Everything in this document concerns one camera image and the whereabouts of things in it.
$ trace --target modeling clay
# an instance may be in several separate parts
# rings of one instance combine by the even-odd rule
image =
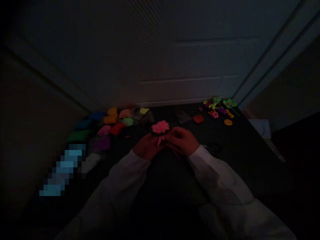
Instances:
[[[195,123],[202,123],[202,122],[204,122],[204,118],[203,118],[202,115],[197,115],[197,116],[194,116],[194,117],[193,117],[193,121],[194,121]]]
[[[118,113],[118,109],[116,107],[114,108],[110,108],[108,111],[107,111],[108,115],[114,115],[114,114],[117,114]]]
[[[131,115],[131,109],[124,109],[120,112],[119,118],[130,117],[130,115]]]
[[[165,133],[166,130],[170,130],[169,123],[164,120],[153,125],[151,128],[154,133]]]
[[[140,108],[140,114],[145,115],[149,110],[149,108]]]

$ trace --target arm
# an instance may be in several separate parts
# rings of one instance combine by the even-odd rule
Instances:
[[[247,185],[232,168],[200,146],[190,131],[176,127],[166,136],[166,140],[188,156],[196,179],[228,223],[233,237],[295,239],[288,227],[253,197]],[[211,225],[208,227],[212,232],[221,236],[221,228],[217,229],[219,226],[216,224],[215,208],[206,206],[199,210],[205,223]]]
[[[81,239],[93,233],[103,236],[125,222],[144,183],[150,161],[163,148],[157,147],[157,139],[151,134],[144,136],[128,155],[114,165],[84,208],[56,239]]]

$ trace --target clay flower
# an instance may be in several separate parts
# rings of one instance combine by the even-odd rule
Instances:
[[[169,130],[169,123],[167,123],[166,121],[160,121],[157,124],[153,125],[152,127],[152,131],[155,133],[165,133],[166,130]]]
[[[240,116],[234,109],[233,107],[236,107],[238,104],[234,103],[231,99],[223,100],[223,104],[226,105],[227,108],[231,108],[238,116]]]

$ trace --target white shirt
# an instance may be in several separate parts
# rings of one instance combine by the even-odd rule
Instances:
[[[296,239],[273,212],[253,197],[227,163],[213,157],[203,146],[188,157],[188,162],[212,202],[200,206],[199,212],[216,238]],[[109,176],[56,239],[81,239],[90,236],[90,232],[110,232],[125,223],[149,165],[131,150],[112,167]],[[228,231],[225,223],[231,228]]]

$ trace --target white door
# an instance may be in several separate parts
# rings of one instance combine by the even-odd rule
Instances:
[[[299,0],[49,0],[19,31],[101,107],[231,97]]]

